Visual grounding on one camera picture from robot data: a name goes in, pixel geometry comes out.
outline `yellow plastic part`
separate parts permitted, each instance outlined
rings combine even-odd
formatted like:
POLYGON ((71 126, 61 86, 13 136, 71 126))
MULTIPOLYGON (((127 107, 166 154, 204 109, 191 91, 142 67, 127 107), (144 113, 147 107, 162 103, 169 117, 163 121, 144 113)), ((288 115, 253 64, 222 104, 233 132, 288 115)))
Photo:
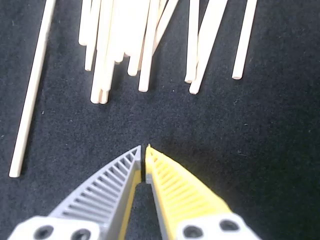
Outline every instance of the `yellow plastic part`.
POLYGON ((128 200, 126 202, 125 212, 122 219, 121 229, 118 236, 118 240, 124 240, 126 236, 127 226, 129 222, 130 212, 132 203, 134 202, 134 196, 136 191, 136 186, 141 183, 141 170, 136 170, 133 176, 132 185, 129 193, 128 200))
POLYGON ((224 200, 193 174, 150 145, 145 151, 145 174, 152 176, 170 240, 176 238, 177 226, 183 220, 232 212, 224 200))

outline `screw hole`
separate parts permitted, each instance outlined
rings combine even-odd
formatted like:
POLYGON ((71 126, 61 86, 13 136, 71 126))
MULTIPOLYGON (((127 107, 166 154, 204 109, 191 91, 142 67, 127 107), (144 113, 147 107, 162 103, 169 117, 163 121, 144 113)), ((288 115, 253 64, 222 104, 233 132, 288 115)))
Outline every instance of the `screw hole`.
POLYGON ((223 231, 237 231, 239 230, 238 224, 231 220, 223 220, 220 222, 220 228, 223 231))
POLYGON ((189 239, 200 238, 204 235, 201 228, 197 226, 187 226, 183 230, 183 235, 189 239))
POLYGON ((34 239, 36 240, 47 239, 48 237, 51 236, 53 231, 54 231, 54 227, 50 225, 39 227, 34 233, 34 239))
POLYGON ((71 240, 89 240, 91 232, 87 229, 79 229, 72 234, 71 240))

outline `black felt background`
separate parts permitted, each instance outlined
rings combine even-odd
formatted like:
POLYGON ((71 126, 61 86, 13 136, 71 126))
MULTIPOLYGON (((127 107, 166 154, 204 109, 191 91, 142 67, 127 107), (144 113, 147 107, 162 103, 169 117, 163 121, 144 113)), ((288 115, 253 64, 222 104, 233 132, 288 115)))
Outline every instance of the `black felt background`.
MULTIPOLYGON (((201 1, 203 16, 207 0, 201 1)), ((87 177, 148 143, 220 195, 264 240, 319 239, 320 2, 259 0, 243 80, 231 79, 245 0, 229 0, 198 95, 184 83, 188 0, 180 0, 138 92, 128 60, 110 103, 90 103, 80 0, 57 0, 22 176, 8 172, 44 0, 0 1, 0 232, 48 214, 87 177)), ((138 186, 127 239, 160 239, 138 186)))

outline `pile of wooden sticks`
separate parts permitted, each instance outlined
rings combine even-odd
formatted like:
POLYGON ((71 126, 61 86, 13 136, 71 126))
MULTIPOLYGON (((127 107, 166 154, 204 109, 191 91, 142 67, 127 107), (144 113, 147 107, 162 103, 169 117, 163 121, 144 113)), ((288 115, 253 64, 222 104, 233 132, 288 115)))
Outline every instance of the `pile of wooden sticks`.
MULTIPOLYGON (((86 71, 96 53, 91 101, 108 102, 114 66, 130 57, 127 73, 140 72, 140 92, 149 89, 152 58, 179 0, 83 0, 79 43, 86 46, 86 71)), ((209 0, 199 25, 200 0, 190 0, 185 82, 197 94, 228 0, 209 0)), ((247 0, 232 78, 241 79, 257 0, 247 0)))

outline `gripper fin ray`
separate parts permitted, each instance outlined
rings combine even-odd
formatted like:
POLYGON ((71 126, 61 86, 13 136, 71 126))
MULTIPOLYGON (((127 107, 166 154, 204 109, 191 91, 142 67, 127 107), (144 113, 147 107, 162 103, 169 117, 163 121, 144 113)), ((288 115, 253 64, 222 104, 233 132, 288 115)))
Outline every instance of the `gripper fin ray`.
POLYGON ((100 225, 107 239, 124 239, 140 182, 141 146, 137 146, 89 177, 49 217, 93 221, 100 225))
POLYGON ((231 213, 193 174, 150 145, 145 151, 145 181, 152 187, 163 239, 174 240, 181 221, 231 213))

